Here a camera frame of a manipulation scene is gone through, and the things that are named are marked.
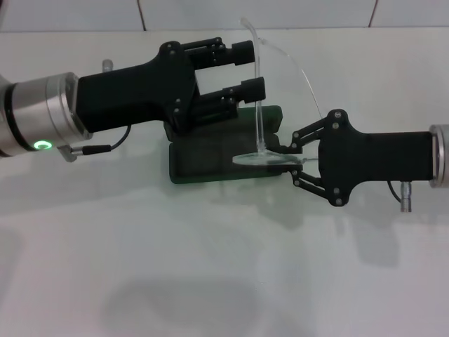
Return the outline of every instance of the white table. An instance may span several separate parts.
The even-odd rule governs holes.
[[[147,62],[165,41],[247,32],[0,34],[11,81]],[[361,131],[449,122],[449,29],[262,31],[300,58],[321,110]],[[283,143],[318,114],[286,59],[264,50],[267,104]],[[253,68],[199,74],[204,92]],[[96,135],[111,143],[123,130]],[[177,186],[158,122],[115,152],[66,163],[57,151],[2,159],[0,336],[447,336],[449,191],[413,185],[400,214],[386,183],[348,206],[291,178]]]

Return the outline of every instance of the robotic arm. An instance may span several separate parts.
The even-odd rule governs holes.
[[[163,44],[149,63],[78,79],[60,74],[19,84],[0,77],[0,157],[57,147],[67,161],[78,155],[108,152],[111,145],[71,144],[94,132],[160,120],[176,133],[237,117],[237,105],[265,99],[263,78],[200,95],[195,70],[254,62],[251,41],[226,48],[221,38]],[[403,182],[401,208],[411,210],[411,182],[428,180],[449,186],[449,126],[416,133],[366,134],[355,130],[343,110],[293,133],[289,146],[273,151],[300,154],[315,141],[319,171],[313,177],[302,165],[273,166],[290,172],[293,184],[344,206],[351,191],[365,181]]]
[[[150,62],[78,79],[72,73],[19,84],[0,82],[0,157],[57,147],[67,161],[108,152],[72,149],[94,132],[160,120],[177,133],[237,117],[237,105],[265,99],[263,78],[200,95],[195,70],[254,62],[253,43],[221,38],[163,44]]]

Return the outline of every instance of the white surface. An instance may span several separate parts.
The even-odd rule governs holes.
[[[4,3],[0,32],[142,31],[135,0],[4,0]]]
[[[165,41],[215,36],[249,38],[0,34],[0,73],[82,76],[106,57],[126,67]],[[346,109],[361,131],[449,122],[449,29],[260,36],[301,57],[321,109]],[[284,143],[316,119],[286,64],[262,51]],[[199,80],[214,90],[252,73],[231,66]],[[386,183],[357,187],[343,209],[288,176],[175,186],[167,146],[154,122],[134,127],[116,152],[73,164],[56,151],[1,160],[0,336],[447,336],[449,191],[414,184],[414,213],[402,215]]]
[[[449,25],[446,0],[379,0],[372,27],[431,27]]]
[[[141,0],[147,29],[367,27],[375,0]]]

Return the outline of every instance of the green led light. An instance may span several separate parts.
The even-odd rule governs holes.
[[[52,146],[53,146],[53,144],[50,142],[47,142],[46,140],[38,140],[34,144],[34,148],[36,150],[48,150],[48,149],[51,149]]]

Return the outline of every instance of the green object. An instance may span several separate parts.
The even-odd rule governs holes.
[[[50,142],[47,142],[46,140],[38,140],[34,144],[34,148],[36,150],[49,150],[53,147],[53,144]]]
[[[239,118],[195,129],[178,135],[165,125],[170,144],[170,179],[175,184],[205,183],[279,176],[268,166],[243,166],[232,162],[236,155],[256,151],[255,108],[238,110]],[[263,107],[265,142],[268,148],[279,146],[275,132],[282,122],[278,106]]]

